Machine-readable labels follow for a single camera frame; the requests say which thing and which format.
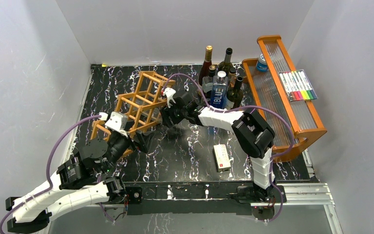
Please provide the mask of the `brown gold-cap wine bottle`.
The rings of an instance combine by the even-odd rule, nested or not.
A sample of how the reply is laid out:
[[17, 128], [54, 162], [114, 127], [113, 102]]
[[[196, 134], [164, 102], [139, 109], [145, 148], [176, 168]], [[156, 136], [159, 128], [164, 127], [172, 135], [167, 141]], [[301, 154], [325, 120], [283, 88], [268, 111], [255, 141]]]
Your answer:
[[211, 45], [208, 45], [206, 47], [204, 62], [203, 62], [203, 65], [202, 65], [200, 73], [199, 73], [199, 84], [200, 85], [203, 84], [203, 78], [208, 75], [209, 67], [212, 65], [212, 61], [211, 61], [212, 50], [213, 50], [213, 48], [212, 48]]

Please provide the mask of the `dark green black-cap wine bottle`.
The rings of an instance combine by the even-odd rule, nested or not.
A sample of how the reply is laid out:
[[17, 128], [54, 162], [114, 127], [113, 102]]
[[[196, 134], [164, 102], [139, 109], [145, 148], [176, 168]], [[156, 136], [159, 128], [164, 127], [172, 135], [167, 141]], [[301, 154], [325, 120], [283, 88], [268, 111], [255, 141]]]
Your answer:
[[243, 99], [243, 90], [241, 86], [243, 83], [243, 77], [236, 77], [233, 87], [230, 87], [226, 94], [226, 109], [231, 110], [240, 107]]

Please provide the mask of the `dark green silver-cap wine bottle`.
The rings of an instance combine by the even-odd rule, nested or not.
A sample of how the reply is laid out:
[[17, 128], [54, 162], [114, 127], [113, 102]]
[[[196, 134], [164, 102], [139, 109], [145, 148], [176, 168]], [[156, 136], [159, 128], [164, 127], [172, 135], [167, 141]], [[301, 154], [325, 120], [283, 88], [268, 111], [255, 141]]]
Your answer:
[[228, 47], [225, 51], [224, 60], [218, 65], [218, 71], [224, 71], [227, 75], [229, 74], [230, 68], [233, 67], [231, 62], [232, 53], [232, 48]]

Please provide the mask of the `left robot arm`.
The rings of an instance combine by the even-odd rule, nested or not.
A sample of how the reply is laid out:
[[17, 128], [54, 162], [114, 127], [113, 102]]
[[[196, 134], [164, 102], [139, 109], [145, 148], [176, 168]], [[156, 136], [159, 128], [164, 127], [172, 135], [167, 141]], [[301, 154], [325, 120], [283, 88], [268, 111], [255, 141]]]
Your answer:
[[6, 199], [8, 232], [32, 234], [88, 205], [127, 202], [129, 192], [121, 177], [102, 175], [108, 174], [128, 149], [147, 153], [153, 136], [152, 131], [136, 131], [132, 137], [113, 132], [109, 140], [90, 140], [30, 194]]

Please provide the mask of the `clear black-cap bottle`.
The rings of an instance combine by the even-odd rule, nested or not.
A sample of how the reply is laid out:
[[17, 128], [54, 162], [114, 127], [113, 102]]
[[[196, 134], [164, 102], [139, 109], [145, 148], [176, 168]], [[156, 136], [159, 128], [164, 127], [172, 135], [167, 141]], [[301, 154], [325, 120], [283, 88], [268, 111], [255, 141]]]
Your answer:
[[213, 77], [217, 71], [215, 65], [209, 66], [208, 75], [203, 78], [202, 90], [208, 103], [210, 103], [212, 87], [213, 87]]

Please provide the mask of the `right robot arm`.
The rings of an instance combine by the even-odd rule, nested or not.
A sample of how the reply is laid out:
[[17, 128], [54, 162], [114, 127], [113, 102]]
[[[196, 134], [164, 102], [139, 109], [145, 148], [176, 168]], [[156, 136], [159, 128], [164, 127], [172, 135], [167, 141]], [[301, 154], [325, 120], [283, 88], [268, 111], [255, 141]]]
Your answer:
[[183, 120], [199, 126], [216, 127], [234, 133], [241, 149], [249, 156], [253, 169], [253, 187], [238, 191], [236, 198], [245, 202], [267, 202], [274, 195], [275, 176], [272, 170], [272, 147], [275, 132], [255, 108], [228, 111], [205, 107], [184, 91], [165, 88], [162, 97], [167, 103], [160, 109], [162, 123], [172, 127]]

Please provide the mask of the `clear square blue-label bottle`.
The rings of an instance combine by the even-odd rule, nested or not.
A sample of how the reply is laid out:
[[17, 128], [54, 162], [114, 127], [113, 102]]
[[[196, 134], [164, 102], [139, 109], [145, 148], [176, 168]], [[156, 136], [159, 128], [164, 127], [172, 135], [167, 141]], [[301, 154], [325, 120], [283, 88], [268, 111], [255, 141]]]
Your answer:
[[225, 96], [228, 90], [228, 77], [225, 71], [218, 71], [213, 77], [210, 105], [223, 109], [225, 106]]

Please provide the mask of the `clear labelled liquor bottle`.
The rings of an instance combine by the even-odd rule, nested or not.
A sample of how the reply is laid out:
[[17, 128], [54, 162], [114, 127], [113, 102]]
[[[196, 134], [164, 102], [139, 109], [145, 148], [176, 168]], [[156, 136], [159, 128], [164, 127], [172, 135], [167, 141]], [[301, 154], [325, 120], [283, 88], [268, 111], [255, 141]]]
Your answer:
[[233, 87], [237, 77], [237, 70], [235, 67], [230, 67], [228, 71], [229, 87]]

